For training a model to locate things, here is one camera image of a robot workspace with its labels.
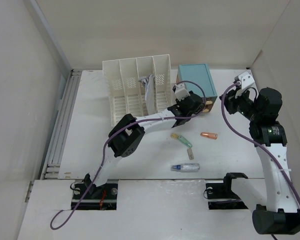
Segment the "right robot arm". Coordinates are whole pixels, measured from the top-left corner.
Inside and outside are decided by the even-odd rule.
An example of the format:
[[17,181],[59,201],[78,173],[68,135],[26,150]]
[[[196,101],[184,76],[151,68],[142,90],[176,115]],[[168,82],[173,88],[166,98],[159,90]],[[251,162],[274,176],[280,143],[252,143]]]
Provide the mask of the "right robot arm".
[[241,172],[227,173],[222,193],[237,195],[252,212],[252,223],[260,235],[295,235],[300,232],[300,196],[294,187],[287,164],[287,138],[284,127],[277,121],[282,107],[282,95],[275,89],[261,89],[255,100],[247,89],[232,84],[220,96],[221,114],[242,114],[249,120],[247,137],[235,130],[224,117],[230,130],[252,143],[260,158],[266,196],[263,197]]

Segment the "orange correction tape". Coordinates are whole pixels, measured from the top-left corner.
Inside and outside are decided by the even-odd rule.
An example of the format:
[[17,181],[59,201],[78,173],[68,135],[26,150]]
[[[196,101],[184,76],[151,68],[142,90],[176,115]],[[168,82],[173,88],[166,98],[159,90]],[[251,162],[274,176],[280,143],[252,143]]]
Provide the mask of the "orange correction tape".
[[216,133],[211,133],[211,132],[201,132],[200,135],[204,138],[213,139],[213,140],[216,140],[218,138],[218,135]]

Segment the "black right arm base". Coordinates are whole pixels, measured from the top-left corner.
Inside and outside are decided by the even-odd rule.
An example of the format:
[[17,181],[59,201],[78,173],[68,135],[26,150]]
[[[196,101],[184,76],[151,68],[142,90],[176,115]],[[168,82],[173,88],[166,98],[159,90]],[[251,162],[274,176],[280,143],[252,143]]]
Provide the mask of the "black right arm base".
[[244,173],[227,173],[222,180],[207,181],[203,196],[208,200],[209,210],[247,210],[240,197],[231,190],[234,179],[248,177]]

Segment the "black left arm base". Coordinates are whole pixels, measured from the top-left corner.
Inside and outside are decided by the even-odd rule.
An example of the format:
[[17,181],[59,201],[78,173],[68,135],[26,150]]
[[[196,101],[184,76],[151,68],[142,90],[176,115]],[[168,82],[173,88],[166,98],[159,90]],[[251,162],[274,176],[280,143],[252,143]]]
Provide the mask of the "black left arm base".
[[[71,209],[73,210],[81,197],[90,185],[91,179],[75,181],[70,184],[72,190]],[[112,211],[117,209],[117,197],[119,190],[119,182],[111,180],[101,186],[95,184],[89,189],[87,194],[76,208],[79,211]]]

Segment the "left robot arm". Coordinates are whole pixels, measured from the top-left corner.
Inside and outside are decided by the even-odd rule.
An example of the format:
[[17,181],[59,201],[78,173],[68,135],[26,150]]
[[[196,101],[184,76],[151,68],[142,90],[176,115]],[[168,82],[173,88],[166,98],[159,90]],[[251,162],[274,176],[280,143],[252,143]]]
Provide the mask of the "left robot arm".
[[122,158],[137,150],[146,134],[184,125],[203,111],[206,101],[205,96],[201,97],[190,91],[188,96],[177,100],[176,104],[161,112],[141,117],[126,114],[108,134],[102,149],[102,160],[94,178],[91,179],[89,174],[85,175],[84,192],[90,198],[99,197],[111,171]]

